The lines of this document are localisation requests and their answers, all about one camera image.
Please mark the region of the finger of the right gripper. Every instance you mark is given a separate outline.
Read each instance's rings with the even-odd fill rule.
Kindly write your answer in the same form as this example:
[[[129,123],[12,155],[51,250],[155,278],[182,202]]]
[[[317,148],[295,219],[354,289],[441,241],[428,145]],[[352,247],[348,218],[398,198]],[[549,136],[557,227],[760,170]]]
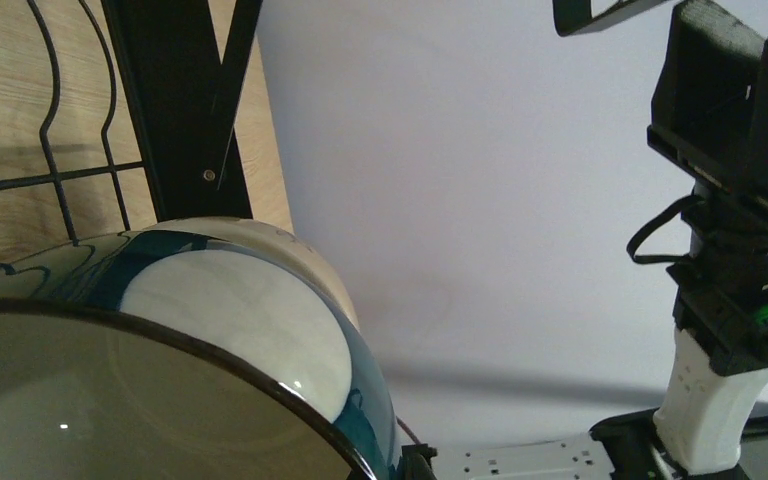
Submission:
[[[601,32],[666,3],[666,0],[613,1],[595,12],[590,0],[553,0],[554,28],[560,37]]]

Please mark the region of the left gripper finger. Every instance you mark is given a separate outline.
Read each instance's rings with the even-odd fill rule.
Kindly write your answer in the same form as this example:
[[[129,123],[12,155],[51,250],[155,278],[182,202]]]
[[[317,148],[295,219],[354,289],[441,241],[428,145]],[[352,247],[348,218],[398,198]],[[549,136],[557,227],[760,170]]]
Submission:
[[[437,449],[429,445],[404,445],[402,447],[402,473],[404,480],[436,480],[432,460]]]

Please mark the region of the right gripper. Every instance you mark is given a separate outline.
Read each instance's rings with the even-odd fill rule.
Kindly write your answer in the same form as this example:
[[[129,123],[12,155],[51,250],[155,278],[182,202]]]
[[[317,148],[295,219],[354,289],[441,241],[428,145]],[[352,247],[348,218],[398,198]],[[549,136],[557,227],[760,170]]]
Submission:
[[[768,369],[768,37],[713,1],[677,4],[647,141],[694,187],[627,253],[667,265],[675,324],[716,374]]]

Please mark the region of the white ceramic bowl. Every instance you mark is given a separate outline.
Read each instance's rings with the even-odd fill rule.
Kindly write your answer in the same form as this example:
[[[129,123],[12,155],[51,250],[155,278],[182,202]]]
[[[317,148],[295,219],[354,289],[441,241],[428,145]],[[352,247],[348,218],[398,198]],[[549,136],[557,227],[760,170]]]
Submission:
[[[290,231],[253,219],[196,217],[160,222],[145,231],[163,230],[202,234],[251,248],[310,281],[326,294],[360,330],[358,316],[337,271],[310,245]]]

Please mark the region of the small blue rimmed bowl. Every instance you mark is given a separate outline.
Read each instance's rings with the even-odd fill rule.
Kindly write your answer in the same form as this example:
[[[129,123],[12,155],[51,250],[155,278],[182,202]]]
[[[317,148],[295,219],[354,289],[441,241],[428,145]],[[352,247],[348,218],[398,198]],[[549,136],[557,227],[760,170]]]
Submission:
[[[400,479],[391,396],[310,281],[202,234],[0,265],[0,479]]]

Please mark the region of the black wire dish rack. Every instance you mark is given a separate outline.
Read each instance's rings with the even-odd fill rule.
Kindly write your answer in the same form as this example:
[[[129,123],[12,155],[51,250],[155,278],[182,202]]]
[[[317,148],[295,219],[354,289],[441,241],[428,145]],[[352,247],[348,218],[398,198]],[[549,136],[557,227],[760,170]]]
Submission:
[[[249,218],[272,132],[258,1],[0,1],[0,264]]]

